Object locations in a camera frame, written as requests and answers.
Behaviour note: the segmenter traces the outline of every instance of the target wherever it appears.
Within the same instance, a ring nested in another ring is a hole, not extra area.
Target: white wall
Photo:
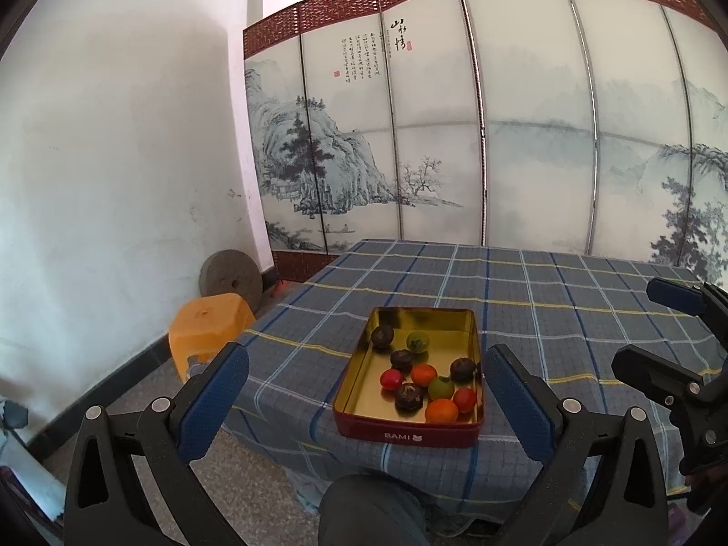
[[[40,0],[0,61],[0,394],[24,436],[162,336],[207,256],[272,264],[245,3]]]

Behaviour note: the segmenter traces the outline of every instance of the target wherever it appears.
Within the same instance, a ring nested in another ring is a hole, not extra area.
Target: metal tray
[[[392,348],[374,351],[370,335],[380,324],[394,329]],[[392,351],[405,349],[407,335],[415,330],[427,333],[430,347],[416,357],[415,363],[429,363],[439,375],[450,375],[450,363],[458,357],[480,361],[478,330],[471,310],[449,308],[374,308],[349,360],[347,372],[334,399],[334,417],[339,432],[347,437],[405,445],[467,447],[478,439],[483,422],[481,378],[467,384],[475,390],[477,403],[470,414],[460,415],[452,425],[425,422],[425,405],[411,415],[394,408],[392,392],[381,388],[380,375],[391,367]]]

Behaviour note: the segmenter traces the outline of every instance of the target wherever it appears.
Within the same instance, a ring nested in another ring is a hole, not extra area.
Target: blue plaid cloth
[[[228,431],[250,449],[313,478],[381,470],[450,512],[503,521],[540,470],[494,397],[468,449],[371,443],[341,437],[331,401],[369,313],[377,306],[469,308],[482,346],[507,344],[559,397],[589,410],[649,415],[667,492],[685,490],[679,433],[667,409],[614,379],[628,343],[706,378],[725,351],[705,325],[647,299],[653,277],[696,282],[683,269],[579,255],[392,240],[363,240],[245,330],[250,377]],[[581,495],[572,506],[579,507]]]

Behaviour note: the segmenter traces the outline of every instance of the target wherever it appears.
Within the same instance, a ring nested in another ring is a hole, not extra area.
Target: gray pants
[[[319,506],[319,546],[428,546],[425,512],[414,494],[373,476],[344,476]]]

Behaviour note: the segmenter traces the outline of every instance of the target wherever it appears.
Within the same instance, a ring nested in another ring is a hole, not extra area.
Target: chinese calligraphy
[[[349,75],[349,57],[347,56],[347,40],[341,39],[341,50],[344,53],[344,70],[346,71],[347,83],[351,83],[352,78]]]
[[[352,79],[363,80],[379,76],[379,52],[377,40],[373,32],[341,39],[341,52],[344,56],[344,74],[346,82]]]
[[[392,23],[392,26],[389,28],[395,30],[398,35],[395,35],[394,40],[394,46],[397,48],[397,51],[404,51],[406,49],[405,45],[405,33],[407,32],[407,25],[405,25],[405,20],[395,20]]]

